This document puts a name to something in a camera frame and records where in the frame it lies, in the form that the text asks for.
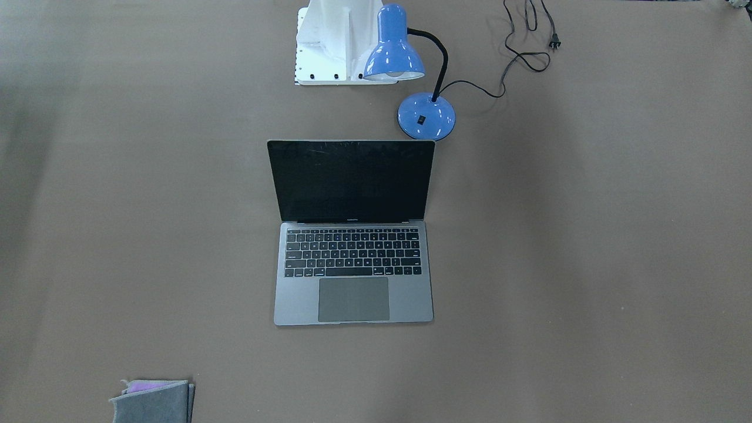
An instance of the round blue base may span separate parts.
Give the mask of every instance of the round blue base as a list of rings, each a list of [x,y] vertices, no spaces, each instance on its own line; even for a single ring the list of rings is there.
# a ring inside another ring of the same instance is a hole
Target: round blue base
[[[454,128],[454,108],[439,96],[431,101],[433,93],[418,93],[409,96],[399,105],[397,121],[410,137],[438,141],[449,135]]]

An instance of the laptop keyboard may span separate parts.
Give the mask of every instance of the laptop keyboard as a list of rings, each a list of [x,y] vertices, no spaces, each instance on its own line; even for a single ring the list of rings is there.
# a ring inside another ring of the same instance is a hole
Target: laptop keyboard
[[[417,228],[287,230],[284,275],[420,275]]]

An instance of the open laptop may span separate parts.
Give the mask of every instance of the open laptop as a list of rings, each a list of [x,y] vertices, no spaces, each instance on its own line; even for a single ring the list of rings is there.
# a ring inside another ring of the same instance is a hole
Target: open laptop
[[[282,225],[274,323],[433,320],[434,141],[267,143]]]

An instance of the laptop trackpad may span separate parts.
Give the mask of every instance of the laptop trackpad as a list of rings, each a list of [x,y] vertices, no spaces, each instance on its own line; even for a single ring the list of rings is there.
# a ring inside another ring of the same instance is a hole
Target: laptop trackpad
[[[319,321],[389,320],[388,278],[319,279]]]

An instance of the power cord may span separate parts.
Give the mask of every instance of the power cord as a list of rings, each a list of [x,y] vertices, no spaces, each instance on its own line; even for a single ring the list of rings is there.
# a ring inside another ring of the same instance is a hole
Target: power cord
[[[483,91],[488,96],[493,97],[494,99],[499,99],[502,96],[504,96],[504,94],[506,94],[507,92],[507,87],[504,83],[504,79],[506,79],[507,73],[509,73],[509,69],[512,67],[513,64],[517,62],[517,60],[521,59],[525,63],[525,66],[527,66],[528,69],[536,73],[540,73],[548,69],[548,66],[551,64],[550,54],[544,51],[525,51],[525,52],[520,53],[516,51],[514,48],[509,46],[509,38],[512,35],[514,35],[514,32],[515,32],[514,21],[512,20],[512,13],[511,11],[509,11],[509,7],[507,6],[507,0],[503,0],[502,4],[504,5],[504,9],[507,11],[507,16],[509,17],[509,23],[511,26],[511,31],[509,32],[509,35],[507,35],[507,37],[504,39],[504,47],[506,47],[507,50],[514,53],[514,58],[512,58],[512,60],[510,60],[509,63],[504,68],[504,72],[502,73],[502,78],[499,81],[499,89],[502,90],[502,92],[498,95],[492,94],[488,90],[484,89],[483,87],[478,86],[477,84],[472,83],[471,81],[460,79],[457,81],[452,81],[449,84],[445,85],[444,88],[441,88],[441,91],[439,91],[439,94],[443,93],[444,90],[446,90],[447,88],[451,87],[454,84],[470,84],[473,87],[478,88],[479,90]],[[533,26],[532,28],[530,27],[530,21],[528,18],[529,16],[528,4],[532,6],[532,15],[533,15],[534,23],[535,23],[535,26]],[[559,46],[561,46],[561,41],[559,40],[559,36],[556,33],[556,25],[553,23],[553,18],[551,17],[551,13],[548,11],[548,8],[546,8],[546,3],[544,2],[544,0],[541,0],[541,5],[543,5],[543,10],[546,13],[546,16],[548,17],[548,20],[551,24],[552,35],[551,35],[551,40],[548,43],[548,47],[556,50],[559,48]],[[532,0],[525,0],[525,27],[530,32],[533,32],[538,29],[538,11],[536,10],[535,4],[532,2]],[[546,56],[547,61],[542,68],[536,68],[535,66],[531,65],[530,62],[527,61],[526,59],[527,56]]]

